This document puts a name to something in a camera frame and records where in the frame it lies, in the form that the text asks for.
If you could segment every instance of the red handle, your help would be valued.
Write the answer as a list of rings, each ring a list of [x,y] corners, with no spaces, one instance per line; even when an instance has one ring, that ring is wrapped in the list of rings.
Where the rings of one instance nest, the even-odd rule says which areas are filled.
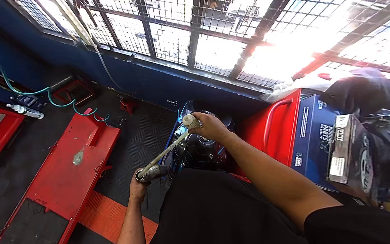
[[[275,110],[281,105],[290,104],[292,102],[293,99],[281,100],[277,103],[274,103],[270,108],[269,113],[267,114],[266,129],[264,129],[264,137],[263,137],[264,148],[266,153],[267,153],[267,141],[269,139],[270,127],[272,126],[272,120],[273,120],[273,115]]]

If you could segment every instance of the blue cardboard box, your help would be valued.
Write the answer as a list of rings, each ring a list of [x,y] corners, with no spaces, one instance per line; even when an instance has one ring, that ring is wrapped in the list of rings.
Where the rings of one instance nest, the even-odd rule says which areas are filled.
[[[329,148],[334,133],[336,115],[313,95],[300,101],[291,168],[305,175],[318,186],[336,191],[326,180]]]

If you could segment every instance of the white bottle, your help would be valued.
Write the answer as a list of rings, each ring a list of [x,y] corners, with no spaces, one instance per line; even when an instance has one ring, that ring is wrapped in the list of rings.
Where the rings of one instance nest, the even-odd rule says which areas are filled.
[[[11,105],[11,104],[7,103],[7,107],[12,108],[14,111],[16,111],[20,114],[25,114],[26,116],[30,116],[33,118],[42,119],[43,117],[45,117],[45,115],[40,113],[39,111],[34,110],[34,109],[30,109],[30,108],[26,108],[26,107],[21,106],[21,105]]]

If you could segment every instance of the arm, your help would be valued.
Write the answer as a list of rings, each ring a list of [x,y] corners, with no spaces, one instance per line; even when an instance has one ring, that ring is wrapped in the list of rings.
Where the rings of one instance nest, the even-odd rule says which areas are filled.
[[[141,183],[133,174],[130,182],[130,197],[124,217],[123,227],[117,244],[145,244],[144,225],[141,215],[141,204],[147,192],[148,183]]]
[[[313,211],[342,205],[305,176],[240,139],[213,115],[200,112],[192,115],[202,122],[202,128],[189,132],[223,144],[257,189],[301,230]]]

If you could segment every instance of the hose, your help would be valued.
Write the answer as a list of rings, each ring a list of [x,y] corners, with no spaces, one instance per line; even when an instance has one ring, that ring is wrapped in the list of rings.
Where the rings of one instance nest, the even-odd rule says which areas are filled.
[[[186,114],[183,117],[183,125],[187,129],[192,128],[200,128],[201,123],[198,119],[196,119],[192,114]],[[155,164],[159,162],[159,160],[164,157],[167,153],[169,153],[181,140],[183,140],[186,136],[189,136],[189,131],[186,131],[181,136],[177,138],[171,145],[169,145],[163,152],[161,152],[153,161],[151,161],[147,166],[145,166],[142,171],[139,173],[139,177],[142,178],[143,175],[145,175],[145,172],[147,172],[151,167],[153,167]]]
[[[17,89],[15,89],[11,84],[10,84],[10,81],[9,81],[9,79],[8,79],[8,77],[7,77],[7,75],[5,74],[5,71],[4,71],[4,69],[3,69],[3,67],[0,65],[0,71],[1,71],[1,75],[3,76],[3,78],[4,78],[4,81],[5,81],[5,83],[7,84],[7,86],[8,86],[8,88],[10,88],[10,90],[12,90],[13,92],[15,92],[15,93],[17,93],[17,94],[21,94],[21,95],[36,95],[36,94],[39,94],[39,93],[42,93],[42,92],[47,92],[48,93],[48,99],[49,99],[49,102],[52,104],[52,105],[54,105],[54,106],[57,106],[57,107],[67,107],[67,106],[69,106],[69,105],[73,105],[73,110],[77,113],[77,114],[79,114],[79,115],[82,115],[82,116],[88,116],[88,115],[93,115],[94,116],[94,119],[95,120],[97,120],[97,121],[99,121],[99,122],[105,122],[105,124],[108,126],[108,127],[111,127],[111,128],[116,128],[116,127],[118,127],[118,126],[120,126],[120,125],[118,125],[118,126],[111,126],[111,125],[108,125],[108,123],[107,123],[107,119],[109,119],[109,114],[107,114],[106,116],[105,116],[105,119],[103,119],[103,120],[99,120],[99,119],[97,119],[96,118],[96,115],[95,115],[95,112],[97,111],[97,108],[95,108],[94,110],[93,110],[93,112],[91,112],[91,113],[89,113],[89,114],[82,114],[82,113],[79,113],[78,112],[78,110],[76,110],[76,107],[74,106],[75,105],[75,103],[76,103],[76,99],[73,99],[71,102],[69,102],[68,104],[64,104],[64,105],[58,105],[58,104],[56,104],[56,103],[54,103],[53,101],[52,101],[52,98],[51,98],[51,88],[48,86],[48,87],[45,87],[45,88],[43,88],[43,89],[41,89],[40,91],[36,91],[36,92],[29,92],[29,93],[27,93],[27,92],[20,92],[20,91],[18,91]]]

